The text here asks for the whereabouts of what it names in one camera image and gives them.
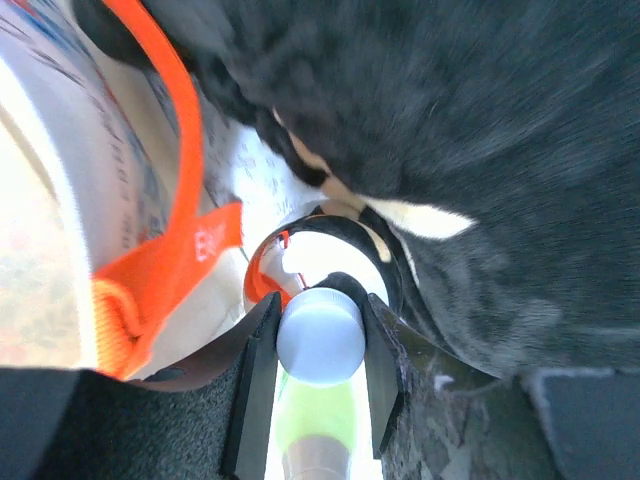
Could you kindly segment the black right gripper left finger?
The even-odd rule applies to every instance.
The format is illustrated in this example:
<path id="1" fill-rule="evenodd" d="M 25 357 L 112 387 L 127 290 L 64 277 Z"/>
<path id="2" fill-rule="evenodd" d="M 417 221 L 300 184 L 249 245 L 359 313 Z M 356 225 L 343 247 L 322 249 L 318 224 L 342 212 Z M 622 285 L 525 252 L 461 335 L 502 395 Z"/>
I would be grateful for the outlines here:
<path id="1" fill-rule="evenodd" d="M 266 471 L 278 368 L 276 336 L 281 297 L 267 295 L 246 316 L 249 335 L 231 410 L 221 473 L 229 479 L 262 480 Z"/>

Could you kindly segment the beige canvas tote bag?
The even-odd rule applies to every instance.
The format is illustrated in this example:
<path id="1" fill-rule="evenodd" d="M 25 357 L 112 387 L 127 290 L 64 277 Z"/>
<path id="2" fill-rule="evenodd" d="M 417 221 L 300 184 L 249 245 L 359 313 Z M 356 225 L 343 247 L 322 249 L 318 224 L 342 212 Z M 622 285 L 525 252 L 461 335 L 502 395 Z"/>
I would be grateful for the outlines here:
<path id="1" fill-rule="evenodd" d="M 176 134 L 160 79 L 106 58 L 67 2 L 2 3 L 3 366 L 97 367 L 91 276 L 165 230 Z M 281 221 L 243 219 L 243 248 L 227 251 L 172 313 L 140 377 L 243 316 L 247 257 Z"/>

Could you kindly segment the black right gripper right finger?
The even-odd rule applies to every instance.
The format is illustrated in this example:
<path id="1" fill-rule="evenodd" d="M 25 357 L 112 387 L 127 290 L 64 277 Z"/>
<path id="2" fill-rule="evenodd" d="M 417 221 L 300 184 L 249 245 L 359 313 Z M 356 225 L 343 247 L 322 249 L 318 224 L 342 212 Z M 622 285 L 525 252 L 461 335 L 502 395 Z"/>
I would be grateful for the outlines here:
<path id="1" fill-rule="evenodd" d="M 396 319 L 375 294 L 364 303 L 366 331 L 365 373 L 374 458 L 381 458 L 389 444 L 397 417 L 404 405 L 405 389 L 400 366 L 403 349 L 396 332 Z"/>

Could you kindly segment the small clear white-capped bottle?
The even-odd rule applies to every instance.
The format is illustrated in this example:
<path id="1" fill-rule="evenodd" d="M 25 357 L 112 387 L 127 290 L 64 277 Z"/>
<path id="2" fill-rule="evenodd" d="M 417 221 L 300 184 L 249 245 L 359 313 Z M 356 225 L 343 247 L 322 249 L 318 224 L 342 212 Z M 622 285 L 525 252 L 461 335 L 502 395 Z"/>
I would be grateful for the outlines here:
<path id="1" fill-rule="evenodd" d="M 245 303 L 281 297 L 268 479 L 379 479 L 365 373 L 363 302 L 351 286 L 401 302 L 394 259 L 358 214 L 308 204 L 259 245 Z"/>

